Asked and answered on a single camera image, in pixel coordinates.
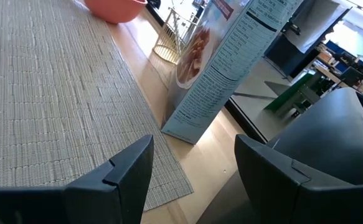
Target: nutrition facts label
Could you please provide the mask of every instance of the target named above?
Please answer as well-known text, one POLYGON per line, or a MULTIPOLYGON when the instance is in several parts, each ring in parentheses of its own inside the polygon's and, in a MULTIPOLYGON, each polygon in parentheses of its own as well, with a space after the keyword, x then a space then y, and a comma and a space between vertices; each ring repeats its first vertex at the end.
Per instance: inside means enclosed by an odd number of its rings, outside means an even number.
POLYGON ((231 80, 240 80, 262 56, 299 1, 256 0, 243 12, 210 64, 231 80))

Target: woven placemat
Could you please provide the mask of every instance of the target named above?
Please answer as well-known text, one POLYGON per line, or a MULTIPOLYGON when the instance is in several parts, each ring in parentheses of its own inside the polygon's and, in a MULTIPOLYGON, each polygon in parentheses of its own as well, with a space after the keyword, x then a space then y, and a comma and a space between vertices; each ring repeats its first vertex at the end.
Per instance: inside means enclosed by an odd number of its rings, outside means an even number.
POLYGON ((145 134, 145 210, 192 193, 107 25, 70 0, 0 0, 0 186, 65 185, 145 134))

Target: orange bowl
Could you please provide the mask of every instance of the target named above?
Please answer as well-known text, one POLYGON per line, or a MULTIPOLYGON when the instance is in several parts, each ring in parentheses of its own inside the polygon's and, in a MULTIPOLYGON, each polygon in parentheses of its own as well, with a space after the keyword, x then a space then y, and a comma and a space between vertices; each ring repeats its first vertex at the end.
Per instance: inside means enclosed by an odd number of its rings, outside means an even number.
POLYGON ((133 20, 147 3, 147 0, 85 0, 93 15, 114 24, 133 20))

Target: green object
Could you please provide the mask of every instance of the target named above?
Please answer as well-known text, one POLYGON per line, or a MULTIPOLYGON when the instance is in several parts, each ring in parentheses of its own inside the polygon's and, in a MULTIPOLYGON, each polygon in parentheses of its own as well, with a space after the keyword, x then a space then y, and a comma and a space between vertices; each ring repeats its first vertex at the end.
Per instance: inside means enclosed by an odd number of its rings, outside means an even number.
POLYGON ((313 75, 307 73, 305 76, 301 77, 295 84, 285 90, 279 97, 273 100, 269 105, 267 105, 264 110, 276 111, 280 109, 284 103, 286 103, 299 89, 301 86, 306 84, 313 75))

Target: wire basket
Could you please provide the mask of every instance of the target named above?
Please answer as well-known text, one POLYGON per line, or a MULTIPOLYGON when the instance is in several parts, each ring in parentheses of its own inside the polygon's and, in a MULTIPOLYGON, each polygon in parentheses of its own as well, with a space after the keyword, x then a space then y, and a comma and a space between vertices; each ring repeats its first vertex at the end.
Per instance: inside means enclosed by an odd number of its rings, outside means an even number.
POLYGON ((162 59, 176 64, 186 49, 199 19, 193 14, 190 19, 185 19, 173 8, 169 9, 170 14, 162 26, 153 50, 162 59))

